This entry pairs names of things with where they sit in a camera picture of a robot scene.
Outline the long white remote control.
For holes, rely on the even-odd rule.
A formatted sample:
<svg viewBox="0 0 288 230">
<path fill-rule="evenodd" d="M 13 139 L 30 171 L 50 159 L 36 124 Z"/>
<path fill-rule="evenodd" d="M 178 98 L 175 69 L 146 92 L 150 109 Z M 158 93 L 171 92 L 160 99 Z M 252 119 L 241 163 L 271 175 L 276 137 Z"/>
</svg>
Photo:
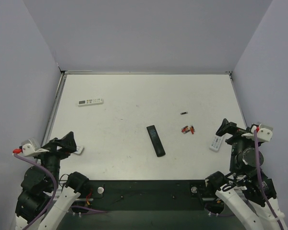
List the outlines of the long white remote control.
<svg viewBox="0 0 288 230">
<path fill-rule="evenodd" d="M 85 106 L 92 106 L 92 105 L 100 105 L 103 104 L 104 100 L 102 98 L 95 98 L 95 99 L 88 99 L 88 100 L 82 100 L 78 102 L 79 107 L 85 107 Z"/>
</svg>

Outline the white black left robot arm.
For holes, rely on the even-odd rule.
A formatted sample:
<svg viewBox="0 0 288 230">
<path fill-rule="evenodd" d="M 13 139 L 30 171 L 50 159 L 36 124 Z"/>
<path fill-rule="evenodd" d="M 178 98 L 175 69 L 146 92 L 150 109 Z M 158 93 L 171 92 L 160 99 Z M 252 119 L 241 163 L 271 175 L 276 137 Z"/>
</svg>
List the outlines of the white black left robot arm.
<svg viewBox="0 0 288 230">
<path fill-rule="evenodd" d="M 75 200 L 87 195 L 89 179 L 79 172 L 68 175 L 58 199 L 60 162 L 77 151 L 74 133 L 41 146 L 34 138 L 21 143 L 13 156 L 31 164 L 21 183 L 15 209 L 17 230 L 55 230 Z"/>
</svg>

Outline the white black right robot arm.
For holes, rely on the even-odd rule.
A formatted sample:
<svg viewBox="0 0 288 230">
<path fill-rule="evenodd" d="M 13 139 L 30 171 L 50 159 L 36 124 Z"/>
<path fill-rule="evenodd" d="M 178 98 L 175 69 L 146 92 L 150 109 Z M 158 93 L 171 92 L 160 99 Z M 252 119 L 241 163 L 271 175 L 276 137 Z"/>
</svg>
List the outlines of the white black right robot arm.
<svg viewBox="0 0 288 230">
<path fill-rule="evenodd" d="M 259 147 L 273 137 L 273 128 L 252 124 L 245 129 L 223 119 L 217 137 L 230 134 L 229 174 L 217 171 L 205 179 L 205 187 L 221 200 L 247 230 L 286 230 L 273 180 L 263 172 Z"/>
</svg>

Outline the black tv remote control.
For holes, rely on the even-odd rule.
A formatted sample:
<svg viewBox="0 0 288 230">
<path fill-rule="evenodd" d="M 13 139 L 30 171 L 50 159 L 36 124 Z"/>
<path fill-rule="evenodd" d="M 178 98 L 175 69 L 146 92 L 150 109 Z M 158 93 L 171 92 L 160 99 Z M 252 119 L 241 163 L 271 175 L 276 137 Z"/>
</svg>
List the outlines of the black tv remote control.
<svg viewBox="0 0 288 230">
<path fill-rule="evenodd" d="M 157 157 L 163 157 L 165 156 L 165 150 L 163 148 L 163 145 L 161 143 L 160 137 L 158 135 L 158 132 L 156 130 L 156 127 L 154 125 L 152 126 L 147 126 L 146 127 L 148 135 L 151 139 L 153 148 L 155 150 L 156 156 Z"/>
</svg>

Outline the small white remote left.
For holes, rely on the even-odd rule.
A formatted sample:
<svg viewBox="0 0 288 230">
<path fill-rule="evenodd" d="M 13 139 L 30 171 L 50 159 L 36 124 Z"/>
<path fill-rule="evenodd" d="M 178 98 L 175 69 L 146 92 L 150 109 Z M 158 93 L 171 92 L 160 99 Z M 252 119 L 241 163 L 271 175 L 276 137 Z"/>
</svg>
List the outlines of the small white remote left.
<svg viewBox="0 0 288 230">
<path fill-rule="evenodd" d="M 81 155 L 83 150 L 84 150 L 84 146 L 77 146 L 76 147 L 76 151 L 74 152 L 74 154 Z"/>
</svg>

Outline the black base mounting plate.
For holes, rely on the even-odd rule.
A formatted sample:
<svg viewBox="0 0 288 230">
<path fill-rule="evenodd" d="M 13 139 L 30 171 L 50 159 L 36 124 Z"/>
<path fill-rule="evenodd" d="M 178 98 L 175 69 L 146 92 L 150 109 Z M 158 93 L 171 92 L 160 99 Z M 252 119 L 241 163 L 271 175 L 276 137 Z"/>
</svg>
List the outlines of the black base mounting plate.
<svg viewBox="0 0 288 230">
<path fill-rule="evenodd" d="M 72 205 L 74 212 L 196 211 L 225 209 L 204 180 L 91 180 Z"/>
</svg>

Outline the small white remote right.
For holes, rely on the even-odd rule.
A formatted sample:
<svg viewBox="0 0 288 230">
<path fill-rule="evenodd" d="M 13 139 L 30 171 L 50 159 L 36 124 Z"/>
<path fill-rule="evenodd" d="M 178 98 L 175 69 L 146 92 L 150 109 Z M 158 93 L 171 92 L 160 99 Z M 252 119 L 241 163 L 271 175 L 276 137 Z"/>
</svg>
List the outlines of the small white remote right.
<svg viewBox="0 0 288 230">
<path fill-rule="evenodd" d="M 223 136 L 220 137 L 215 135 L 212 139 L 211 144 L 209 145 L 209 149 L 213 152 L 218 152 L 222 144 L 223 138 Z"/>
</svg>

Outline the small white remote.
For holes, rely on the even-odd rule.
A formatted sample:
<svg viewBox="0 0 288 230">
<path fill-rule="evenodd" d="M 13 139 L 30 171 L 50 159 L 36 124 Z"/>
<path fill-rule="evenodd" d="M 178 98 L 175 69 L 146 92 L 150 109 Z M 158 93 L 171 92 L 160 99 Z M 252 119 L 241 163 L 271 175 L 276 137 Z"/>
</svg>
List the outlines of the small white remote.
<svg viewBox="0 0 288 230">
<path fill-rule="evenodd" d="M 76 151 L 74 152 L 74 154 L 81 155 L 83 150 L 84 150 L 84 146 L 77 146 L 76 147 Z"/>
<path fill-rule="evenodd" d="M 215 135 L 212 139 L 211 144 L 209 145 L 209 149 L 213 152 L 218 152 L 222 144 L 223 138 L 223 136 L 220 137 Z"/>
</svg>

